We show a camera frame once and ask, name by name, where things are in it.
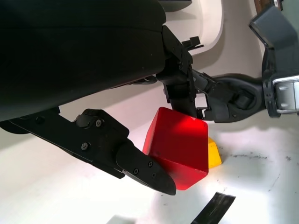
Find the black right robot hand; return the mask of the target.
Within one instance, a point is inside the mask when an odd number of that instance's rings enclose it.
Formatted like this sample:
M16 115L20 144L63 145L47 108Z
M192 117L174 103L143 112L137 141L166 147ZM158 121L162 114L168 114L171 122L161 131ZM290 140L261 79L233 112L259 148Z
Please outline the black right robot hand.
M230 73L215 79L227 90L212 99L214 122L237 122L265 109L261 78Z

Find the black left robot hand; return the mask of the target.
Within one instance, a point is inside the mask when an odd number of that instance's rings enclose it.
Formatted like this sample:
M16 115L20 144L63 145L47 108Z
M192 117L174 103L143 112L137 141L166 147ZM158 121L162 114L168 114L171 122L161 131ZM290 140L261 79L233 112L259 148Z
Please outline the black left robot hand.
M116 178L175 195L209 172L207 124L197 117L193 58L156 0L3 0L0 127L32 134ZM74 121L59 107L146 79L164 84L139 150L104 110Z

